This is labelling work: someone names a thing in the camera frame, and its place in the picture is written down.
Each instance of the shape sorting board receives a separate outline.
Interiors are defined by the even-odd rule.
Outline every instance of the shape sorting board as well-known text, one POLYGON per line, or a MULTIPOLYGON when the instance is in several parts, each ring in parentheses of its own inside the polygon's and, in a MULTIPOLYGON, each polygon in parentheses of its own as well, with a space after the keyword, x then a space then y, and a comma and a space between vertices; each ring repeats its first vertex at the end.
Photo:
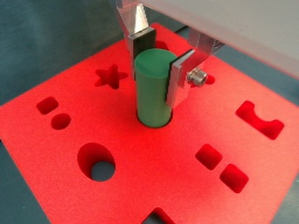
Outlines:
MULTIPOLYGON (((159 24, 157 46, 189 46, 159 24)), ((299 168, 297 107, 211 57, 171 123, 136 119, 125 42, 0 108, 0 137, 52 223, 269 223, 299 168), (108 161, 115 174, 91 179, 108 161)))

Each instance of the gray background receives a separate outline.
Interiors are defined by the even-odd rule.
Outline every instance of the gray background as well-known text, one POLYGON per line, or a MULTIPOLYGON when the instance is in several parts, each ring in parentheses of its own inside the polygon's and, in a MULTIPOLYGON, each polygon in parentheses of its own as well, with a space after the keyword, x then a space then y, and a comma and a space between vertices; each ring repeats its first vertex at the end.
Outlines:
MULTIPOLYGON (((147 15, 151 22, 159 21, 173 31, 183 27, 151 10, 147 15)), ((0 0, 0 105, 120 39, 108 0, 0 0)), ((299 80, 227 46, 217 56, 299 105, 299 80)), ((275 224, 297 224, 297 196, 299 177, 275 224)), ((159 223, 153 219, 145 223, 159 223)), ((1 143, 0 223, 49 223, 1 143)))

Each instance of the rectangular hole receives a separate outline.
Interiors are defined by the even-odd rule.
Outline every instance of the rectangular hole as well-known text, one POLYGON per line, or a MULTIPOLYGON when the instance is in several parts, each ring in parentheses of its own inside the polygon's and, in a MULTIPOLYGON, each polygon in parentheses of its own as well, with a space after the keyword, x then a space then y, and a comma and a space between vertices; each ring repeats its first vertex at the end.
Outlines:
POLYGON ((247 174, 233 164, 227 165, 224 171, 219 175, 219 178, 233 193, 240 193, 248 183, 247 174))
POLYGON ((216 168, 223 158, 220 153, 208 144, 204 144, 200 147, 200 150, 196 153, 195 157, 211 171, 216 168))
POLYGON ((53 97, 46 97, 42 101, 36 104, 36 108, 38 109, 42 115, 49 114, 58 107, 58 102, 53 97))
POLYGON ((157 207, 147 216, 143 224, 175 224, 164 210, 157 207))

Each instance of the cutout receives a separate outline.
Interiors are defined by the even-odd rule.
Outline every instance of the cutout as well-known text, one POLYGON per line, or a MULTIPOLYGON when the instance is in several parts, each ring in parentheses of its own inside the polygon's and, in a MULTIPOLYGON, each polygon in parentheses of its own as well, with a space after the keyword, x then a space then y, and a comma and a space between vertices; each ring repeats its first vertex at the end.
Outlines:
POLYGON ((175 224, 164 210, 157 207, 147 216, 143 224, 175 224))
POLYGON ((169 48, 168 48, 165 42, 163 42, 160 40, 155 41, 155 48, 164 49, 164 50, 169 51, 169 48))
POLYGON ((58 103, 53 97, 46 97, 42 101, 36 104, 36 108, 38 109, 42 115, 49 114, 58 107, 58 103))
POLYGON ((50 119, 50 126, 56 130, 64 130, 70 124, 70 116, 68 114, 57 114, 50 119))
POLYGON ((99 80, 95 83, 96 87, 109 85, 113 89, 119 89, 119 81, 123 80, 128 74, 117 71, 117 65, 112 65, 108 70, 96 70, 99 80))
POLYGON ((79 168, 84 175, 99 182, 112 178, 116 163, 108 149, 99 143, 87 143, 79 149, 79 168))
POLYGON ((236 115, 269 139, 275 140, 277 138, 284 128, 284 124, 277 120, 271 122, 261 120, 255 113, 255 104, 251 101, 243 102, 236 111, 236 115))
POLYGON ((233 193, 240 193, 248 182, 247 174, 233 164, 227 165, 219 178, 233 193))
POLYGON ((211 171, 216 168, 223 158, 220 153, 208 144, 204 144, 200 147, 200 150, 196 153, 195 157, 211 171))

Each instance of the green cylinder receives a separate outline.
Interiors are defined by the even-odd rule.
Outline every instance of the green cylinder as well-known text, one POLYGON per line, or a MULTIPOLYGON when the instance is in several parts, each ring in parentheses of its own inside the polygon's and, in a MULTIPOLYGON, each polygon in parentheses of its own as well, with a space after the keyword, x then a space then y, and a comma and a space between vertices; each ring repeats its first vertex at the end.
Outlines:
POLYGON ((160 128, 171 120, 172 109, 165 104, 169 63, 173 53, 149 49, 135 57, 136 108, 140 122, 160 128))

